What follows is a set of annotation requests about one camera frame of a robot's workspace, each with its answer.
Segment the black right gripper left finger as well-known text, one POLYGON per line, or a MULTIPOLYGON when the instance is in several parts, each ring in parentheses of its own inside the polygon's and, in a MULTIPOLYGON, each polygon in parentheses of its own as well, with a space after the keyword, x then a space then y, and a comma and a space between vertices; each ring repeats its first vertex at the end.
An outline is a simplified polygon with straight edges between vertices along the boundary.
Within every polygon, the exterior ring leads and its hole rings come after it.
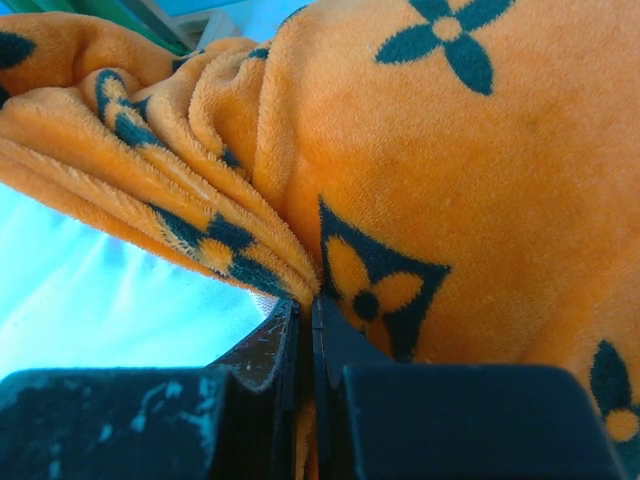
POLYGON ((1 383, 5 479, 291 479, 299 308, 205 367, 30 369, 1 383))

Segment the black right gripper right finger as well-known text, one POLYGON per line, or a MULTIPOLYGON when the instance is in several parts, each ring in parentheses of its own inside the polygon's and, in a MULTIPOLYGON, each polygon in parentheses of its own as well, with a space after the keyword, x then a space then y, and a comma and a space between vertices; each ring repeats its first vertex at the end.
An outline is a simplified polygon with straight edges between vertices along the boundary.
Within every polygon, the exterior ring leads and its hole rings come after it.
POLYGON ((540 365, 391 360, 332 299, 312 307, 323 479, 622 479, 585 391, 540 365))

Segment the orange patterned pillowcase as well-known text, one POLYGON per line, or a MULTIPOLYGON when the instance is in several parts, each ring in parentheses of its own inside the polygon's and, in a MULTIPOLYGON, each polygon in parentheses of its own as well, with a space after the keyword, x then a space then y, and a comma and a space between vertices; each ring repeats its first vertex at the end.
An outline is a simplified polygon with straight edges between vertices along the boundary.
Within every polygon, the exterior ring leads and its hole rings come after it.
POLYGON ((639 475, 639 5, 317 1, 179 57, 1 20, 1 179, 409 362, 563 367, 639 475))

